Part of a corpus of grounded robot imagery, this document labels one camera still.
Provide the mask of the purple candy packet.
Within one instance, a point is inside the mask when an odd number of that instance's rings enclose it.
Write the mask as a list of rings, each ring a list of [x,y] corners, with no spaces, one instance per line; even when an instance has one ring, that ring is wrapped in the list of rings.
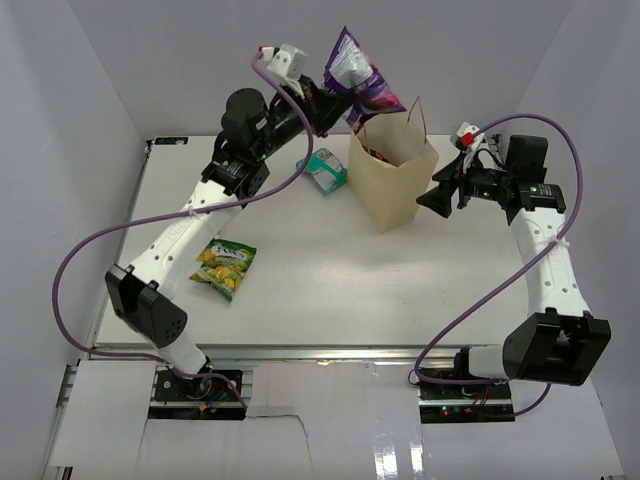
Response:
[[[328,91],[354,98],[346,123],[357,134],[380,114],[406,110],[360,43],[344,26],[325,64],[323,85]]]

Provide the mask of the large dark purple snack bag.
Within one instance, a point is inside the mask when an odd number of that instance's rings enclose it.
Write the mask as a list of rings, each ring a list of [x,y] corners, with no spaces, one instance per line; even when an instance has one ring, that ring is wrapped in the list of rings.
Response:
[[[363,148],[363,150],[370,155],[371,157],[383,162],[383,163],[387,163],[389,164],[389,160],[387,159],[387,157],[385,155],[383,155],[381,152],[372,149],[371,147],[369,147],[366,143],[361,143],[361,147]]]

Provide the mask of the teal snack packet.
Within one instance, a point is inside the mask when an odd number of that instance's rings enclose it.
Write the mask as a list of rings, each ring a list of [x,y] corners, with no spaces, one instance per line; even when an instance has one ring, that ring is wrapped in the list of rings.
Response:
[[[328,195],[346,183],[348,169],[333,152],[320,148],[312,153],[304,174],[313,180],[323,194]]]

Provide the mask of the green yellow snack packet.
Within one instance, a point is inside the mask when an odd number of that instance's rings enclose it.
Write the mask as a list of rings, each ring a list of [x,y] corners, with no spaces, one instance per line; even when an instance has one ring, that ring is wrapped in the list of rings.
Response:
[[[257,249],[249,245],[214,238],[198,255],[200,266],[189,279],[210,285],[231,302],[256,253]]]

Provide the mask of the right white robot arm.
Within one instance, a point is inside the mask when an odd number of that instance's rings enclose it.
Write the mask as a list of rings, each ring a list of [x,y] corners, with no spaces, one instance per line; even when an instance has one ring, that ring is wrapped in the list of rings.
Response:
[[[452,138],[458,156],[436,174],[436,188],[417,202],[443,217],[452,201],[464,208],[472,198],[497,203],[515,238],[524,274],[528,310],[524,322],[497,345],[467,346],[456,354],[453,390],[472,399],[488,382],[529,380],[579,386],[611,339],[606,320],[593,316],[577,284],[562,229],[566,203],[559,186],[545,181],[548,142],[511,137],[505,160],[486,167],[486,140],[472,126]]]

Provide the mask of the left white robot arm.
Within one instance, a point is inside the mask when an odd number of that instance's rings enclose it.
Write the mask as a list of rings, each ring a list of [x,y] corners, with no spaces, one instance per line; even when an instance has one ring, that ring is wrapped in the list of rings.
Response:
[[[204,353],[188,337],[186,313],[174,304],[179,283],[215,234],[256,196],[269,175],[266,160],[306,125],[324,135],[355,101],[352,93],[331,93],[303,77],[301,90],[285,88],[266,101],[253,88],[234,92],[226,102],[222,130],[210,163],[175,220],[127,267],[105,275],[118,318],[152,344],[179,370],[177,387],[199,399],[211,387]]]

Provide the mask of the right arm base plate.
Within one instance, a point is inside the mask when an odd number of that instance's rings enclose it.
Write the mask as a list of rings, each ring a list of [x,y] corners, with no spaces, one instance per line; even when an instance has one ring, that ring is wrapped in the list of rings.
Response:
[[[421,381],[414,371],[408,382],[418,391],[423,425],[513,422],[511,389],[500,385],[443,385]]]

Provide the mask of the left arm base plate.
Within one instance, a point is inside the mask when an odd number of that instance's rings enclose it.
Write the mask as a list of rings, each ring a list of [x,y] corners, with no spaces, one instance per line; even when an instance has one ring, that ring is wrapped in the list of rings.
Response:
[[[154,379],[148,418],[180,421],[240,421],[245,408],[238,396],[242,392],[241,370],[215,370],[220,378],[182,379],[168,369],[159,370]]]

